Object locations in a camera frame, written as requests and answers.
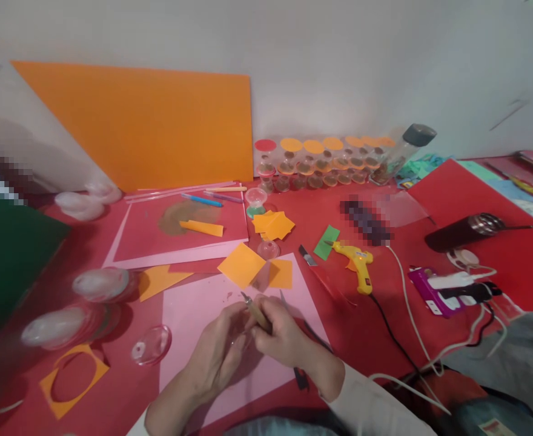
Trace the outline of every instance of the green paper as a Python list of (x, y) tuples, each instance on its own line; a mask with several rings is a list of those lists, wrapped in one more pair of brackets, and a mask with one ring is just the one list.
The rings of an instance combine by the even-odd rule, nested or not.
[(317, 242), (314, 253), (317, 254), (321, 259), (327, 260), (331, 254), (331, 245), (326, 244), (325, 241), (328, 240), (329, 242), (335, 242), (338, 237), (339, 230), (331, 226), (327, 226), (327, 230), (325, 230), (325, 233), (323, 233), (323, 236), (321, 239), (319, 239), (319, 242)]
[(484, 182), (488, 180), (503, 180), (502, 177), (471, 160), (458, 160), (458, 163)]

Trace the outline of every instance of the jar lid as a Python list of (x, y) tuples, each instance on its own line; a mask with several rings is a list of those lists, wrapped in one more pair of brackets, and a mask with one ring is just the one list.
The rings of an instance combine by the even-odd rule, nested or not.
[(424, 147), (436, 136), (436, 131), (424, 124), (412, 124), (402, 135), (404, 141), (416, 147)]

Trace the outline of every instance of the pen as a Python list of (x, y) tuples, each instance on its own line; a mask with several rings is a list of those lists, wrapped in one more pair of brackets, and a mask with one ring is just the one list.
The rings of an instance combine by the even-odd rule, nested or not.
[(244, 302), (247, 304), (248, 311), (253, 316), (253, 318), (256, 319), (256, 322), (259, 324), (259, 326), (265, 332), (272, 334), (273, 325), (271, 324), (271, 322), (263, 315), (260, 309), (253, 303), (253, 300), (251, 297), (246, 295), (244, 292), (241, 292), (241, 294), (242, 294), (242, 297), (244, 297)]
[(225, 195), (222, 195), (222, 194), (217, 194), (217, 193), (210, 192), (210, 191), (204, 191), (204, 195), (207, 195), (208, 197), (214, 197), (214, 198), (217, 198), (217, 199), (220, 199), (220, 200), (233, 201), (234, 203), (244, 203), (244, 201), (242, 199), (239, 199), (239, 198), (236, 198), (236, 197), (229, 197), (229, 196), (225, 196)]
[(182, 197), (187, 198), (188, 200), (197, 201), (198, 203), (204, 203), (204, 204), (209, 204), (210, 206), (222, 207), (222, 203), (215, 202), (215, 201), (208, 200), (208, 199), (203, 199), (202, 197), (191, 196), (190, 194), (185, 194), (185, 193), (182, 193)]

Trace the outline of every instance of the blue pen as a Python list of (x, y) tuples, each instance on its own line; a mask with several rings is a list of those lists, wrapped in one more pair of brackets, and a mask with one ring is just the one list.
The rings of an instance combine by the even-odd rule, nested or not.
[(198, 203), (204, 203), (210, 206), (222, 207), (222, 203), (215, 202), (215, 201), (208, 200), (208, 199), (203, 199), (202, 197), (195, 197), (195, 196), (191, 196), (190, 194), (185, 194), (185, 193), (182, 193), (182, 197), (187, 198), (188, 200), (197, 201)]

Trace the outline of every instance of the marker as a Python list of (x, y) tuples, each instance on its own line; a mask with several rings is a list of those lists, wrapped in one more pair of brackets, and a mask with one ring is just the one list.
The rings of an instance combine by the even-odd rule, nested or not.
[(190, 194), (185, 194), (185, 193), (182, 193), (182, 197), (187, 198), (188, 200), (196, 201), (198, 203), (204, 203), (210, 206), (222, 207), (222, 203), (215, 202), (215, 201), (208, 200), (208, 199), (203, 199), (202, 197), (194, 197), (194, 196), (191, 196)]
[(234, 203), (244, 203), (244, 201), (242, 199), (238, 199), (238, 198), (235, 198), (235, 197), (229, 197), (229, 196), (225, 196), (225, 195), (222, 195), (222, 194), (213, 193), (213, 192), (210, 192), (210, 191), (204, 191), (204, 195), (207, 195), (208, 197), (218, 198), (220, 200), (233, 201)]

